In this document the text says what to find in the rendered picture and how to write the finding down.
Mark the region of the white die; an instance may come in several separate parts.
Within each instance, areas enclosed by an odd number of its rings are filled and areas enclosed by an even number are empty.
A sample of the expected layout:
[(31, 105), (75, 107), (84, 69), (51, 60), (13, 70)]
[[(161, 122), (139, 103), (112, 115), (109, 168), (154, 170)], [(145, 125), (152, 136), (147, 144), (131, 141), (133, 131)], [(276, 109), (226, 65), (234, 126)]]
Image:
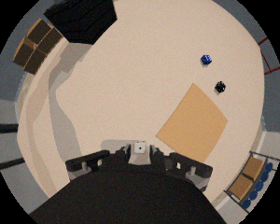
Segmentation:
[(146, 141), (136, 140), (134, 143), (134, 153), (146, 153)]

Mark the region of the tan flat mat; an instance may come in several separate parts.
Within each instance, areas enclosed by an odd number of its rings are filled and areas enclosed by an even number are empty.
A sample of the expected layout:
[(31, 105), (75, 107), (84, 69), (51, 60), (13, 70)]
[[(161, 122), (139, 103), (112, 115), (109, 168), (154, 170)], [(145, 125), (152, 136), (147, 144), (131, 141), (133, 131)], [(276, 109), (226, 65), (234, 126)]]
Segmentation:
[(193, 82), (156, 136), (179, 154), (204, 163), (227, 122), (213, 101)]

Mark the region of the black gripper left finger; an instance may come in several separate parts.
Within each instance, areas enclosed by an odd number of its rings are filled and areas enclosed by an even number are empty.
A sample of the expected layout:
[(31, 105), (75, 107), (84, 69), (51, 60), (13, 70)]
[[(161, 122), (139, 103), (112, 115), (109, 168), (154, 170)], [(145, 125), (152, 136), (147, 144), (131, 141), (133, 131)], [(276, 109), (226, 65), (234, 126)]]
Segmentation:
[[(110, 153), (109, 150), (101, 150), (89, 155), (78, 157), (65, 162), (69, 180), (88, 173), (97, 172), (108, 168), (108, 171), (126, 171), (126, 163), (131, 157), (131, 144), (127, 144), (116, 153)], [(112, 159), (113, 158), (113, 159)], [(98, 160), (102, 164), (98, 166)]]

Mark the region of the black die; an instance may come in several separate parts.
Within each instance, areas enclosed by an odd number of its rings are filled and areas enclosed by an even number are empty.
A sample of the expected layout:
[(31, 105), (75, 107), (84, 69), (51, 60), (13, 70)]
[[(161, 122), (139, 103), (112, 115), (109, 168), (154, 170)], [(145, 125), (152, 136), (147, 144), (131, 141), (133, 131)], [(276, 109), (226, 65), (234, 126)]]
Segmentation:
[(226, 86), (224, 85), (224, 83), (222, 81), (219, 81), (216, 86), (215, 86), (215, 89), (221, 93), (221, 92), (224, 92)]

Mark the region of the blue die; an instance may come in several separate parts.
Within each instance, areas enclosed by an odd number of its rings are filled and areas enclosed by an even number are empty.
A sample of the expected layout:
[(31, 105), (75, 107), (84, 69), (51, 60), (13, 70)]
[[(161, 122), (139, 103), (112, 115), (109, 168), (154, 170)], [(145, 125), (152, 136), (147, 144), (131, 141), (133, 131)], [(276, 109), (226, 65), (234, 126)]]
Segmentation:
[(209, 55), (202, 56), (201, 60), (202, 60), (203, 64), (210, 64), (212, 62)]

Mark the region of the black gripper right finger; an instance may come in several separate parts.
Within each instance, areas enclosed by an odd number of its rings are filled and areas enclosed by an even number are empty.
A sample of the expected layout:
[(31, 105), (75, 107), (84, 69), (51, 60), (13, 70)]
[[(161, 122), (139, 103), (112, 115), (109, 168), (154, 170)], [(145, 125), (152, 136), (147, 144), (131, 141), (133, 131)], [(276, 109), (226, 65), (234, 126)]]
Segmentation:
[[(166, 156), (154, 145), (150, 145), (149, 158), (150, 165), (148, 167), (148, 173), (165, 175), (167, 169), (174, 174), (191, 180), (201, 192), (206, 190), (213, 172), (212, 166), (195, 161), (176, 152), (172, 152), (169, 156)], [(180, 164), (180, 169), (177, 168), (177, 163)]]

